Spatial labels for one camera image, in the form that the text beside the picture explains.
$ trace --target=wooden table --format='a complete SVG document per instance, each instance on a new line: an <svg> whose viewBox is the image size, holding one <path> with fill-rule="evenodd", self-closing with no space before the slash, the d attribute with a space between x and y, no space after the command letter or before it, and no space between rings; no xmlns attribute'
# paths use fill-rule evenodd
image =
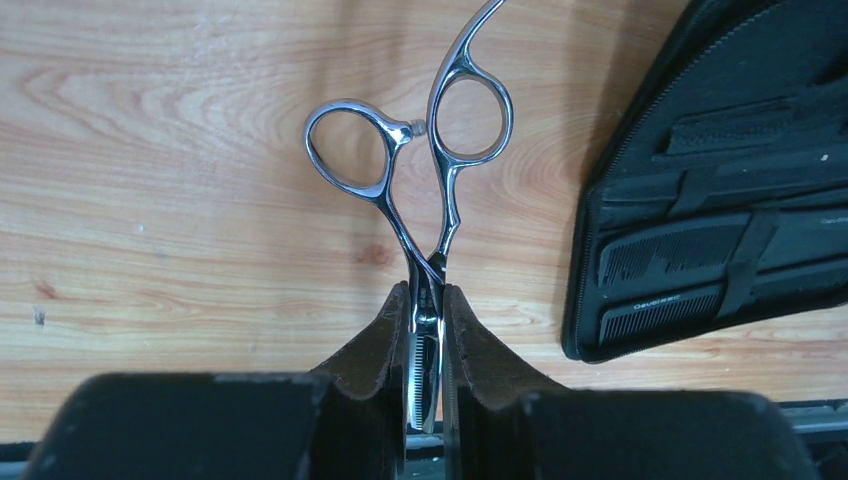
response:
<svg viewBox="0 0 848 480"><path fill-rule="evenodd" d="M366 325L406 266L381 215L312 168L302 122L341 96L422 116L444 52L481 3L4 2L0 442L38 439L99 372L304 370ZM845 308L599 366L562 354L581 178L685 3L511 0L486 25L474 53L509 88L515 135L460 177L449 281L566 385L848 397ZM460 84L446 99L455 148L495 135L488 95ZM373 174L381 157L366 131L328 122L321 145ZM437 189L416 141L394 191L425 250Z"/></svg>

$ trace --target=elastic strap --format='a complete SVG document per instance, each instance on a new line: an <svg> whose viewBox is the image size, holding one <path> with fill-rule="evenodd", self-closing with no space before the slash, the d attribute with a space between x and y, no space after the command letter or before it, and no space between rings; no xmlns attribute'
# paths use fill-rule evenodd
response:
<svg viewBox="0 0 848 480"><path fill-rule="evenodd" d="M777 232L777 210L761 210L755 212L745 227L745 232L733 252L733 257L727 265L727 289L724 292L718 317L726 317L735 313L754 286L757 278L757 265L760 257Z"/></svg>
<svg viewBox="0 0 848 480"><path fill-rule="evenodd" d="M678 217L697 211L707 201L716 175L715 167L693 168L683 174L677 201L668 211L669 217Z"/></svg>

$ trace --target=scissor handle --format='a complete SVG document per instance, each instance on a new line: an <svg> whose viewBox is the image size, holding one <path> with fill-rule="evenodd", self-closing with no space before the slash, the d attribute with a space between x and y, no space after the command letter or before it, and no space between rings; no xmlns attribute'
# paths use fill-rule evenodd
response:
<svg viewBox="0 0 848 480"><path fill-rule="evenodd" d="M315 129L315 125L327 115L341 112L353 113L368 120L377 129L380 138L383 140L385 165L383 165L383 173L379 180L373 184L361 184L334 171L321 158L318 149L315 147L315 143L312 141L312 131ZM342 98L327 102L309 114L303 127L303 143L306 146L306 153L309 155L312 165L315 166L315 169L318 170L318 173L322 177L339 190L373 203L375 200L385 197L388 194L394 172L395 159L400 148L412 140L413 137L423 135L423 133L424 126L420 120L413 122L398 121L369 103L361 100Z"/></svg>
<svg viewBox="0 0 848 480"><path fill-rule="evenodd" d="M433 156L437 162L448 162L455 167L470 167L489 162L504 151L512 136L512 99L500 80L474 63L470 52L474 35L505 1L490 0L477 11L454 41L433 81L430 99L427 102L427 135L430 137ZM475 80L486 86L494 94L501 109L501 131L498 138L489 148L472 154L459 153L448 148L439 135L438 129L439 106L442 98L451 85L461 80Z"/></svg>

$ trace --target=thinning blade teeth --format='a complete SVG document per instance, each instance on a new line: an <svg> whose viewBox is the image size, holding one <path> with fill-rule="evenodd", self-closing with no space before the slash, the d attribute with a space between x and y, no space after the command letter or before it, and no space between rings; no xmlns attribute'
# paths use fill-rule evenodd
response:
<svg viewBox="0 0 848 480"><path fill-rule="evenodd" d="M424 337L415 338L415 356L412 364L412 408L409 422L415 428L424 425Z"/></svg>

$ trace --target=thinning shears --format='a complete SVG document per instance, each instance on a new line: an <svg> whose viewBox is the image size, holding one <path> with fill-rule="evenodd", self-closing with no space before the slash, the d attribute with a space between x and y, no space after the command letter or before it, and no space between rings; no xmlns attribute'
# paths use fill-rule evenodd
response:
<svg viewBox="0 0 848 480"><path fill-rule="evenodd" d="M503 84L477 66L471 59L470 46L480 27L506 0L489 0L468 21L451 45L430 90L425 120L409 122L395 120L378 108L361 100L339 99L327 102L306 119L303 142L312 164L336 188L361 198L377 207L386 216L400 241L409 266L409 289L412 310L409 312L409 367L406 383L407 410L410 425L432 432L439 400L439 381L442 370L444 315L442 296L445 289L448 251L459 228L459 212L454 188L457 174L466 167L481 165L500 155L512 135L512 100ZM476 154L460 154L450 150L439 136L439 105L447 89L461 80L476 80L491 90L501 110L501 130L487 149ZM316 124L331 113L347 112L368 120L382 137L385 146L385 166L379 180L372 185L358 185L337 174L329 167L312 141ZM439 176L442 192L442 229L435 251L425 258L409 234L392 200L392 175L401 147L414 137L427 135L430 151Z"/></svg>

